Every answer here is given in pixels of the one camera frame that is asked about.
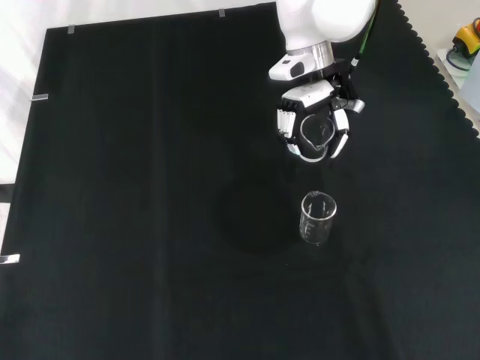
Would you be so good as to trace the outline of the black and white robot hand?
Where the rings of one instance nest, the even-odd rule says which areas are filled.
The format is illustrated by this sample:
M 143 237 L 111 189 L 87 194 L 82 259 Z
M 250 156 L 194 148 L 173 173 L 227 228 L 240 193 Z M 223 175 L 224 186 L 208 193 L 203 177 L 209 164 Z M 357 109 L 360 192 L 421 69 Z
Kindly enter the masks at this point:
M 348 112 L 361 113 L 365 102 L 351 79 L 359 57 L 341 59 L 327 77 L 291 88 L 277 107 L 277 134 L 300 160 L 316 164 L 336 158 L 350 136 Z

